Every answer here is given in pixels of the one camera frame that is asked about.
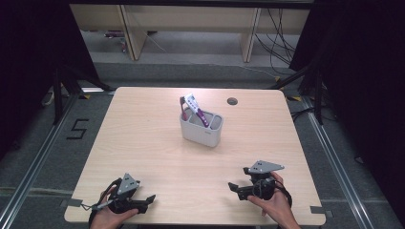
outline hand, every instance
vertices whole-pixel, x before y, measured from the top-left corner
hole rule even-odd
[[[283,185],[283,179],[278,174],[271,172],[271,175],[278,181],[276,185]],[[269,200],[254,196],[249,196],[247,199],[262,208],[262,216],[269,215],[280,227],[284,229],[300,228],[292,214],[286,196],[280,190],[275,189],[273,197]]]
[[[106,202],[107,201],[107,196],[113,192],[115,187],[112,187],[110,190],[108,190],[107,195],[104,197],[104,199],[101,202]],[[118,228],[125,220],[133,217],[138,213],[138,209],[132,209],[129,211],[126,211],[122,214],[116,214],[110,210],[108,206],[104,207],[101,209],[93,219],[91,229],[116,229]]]

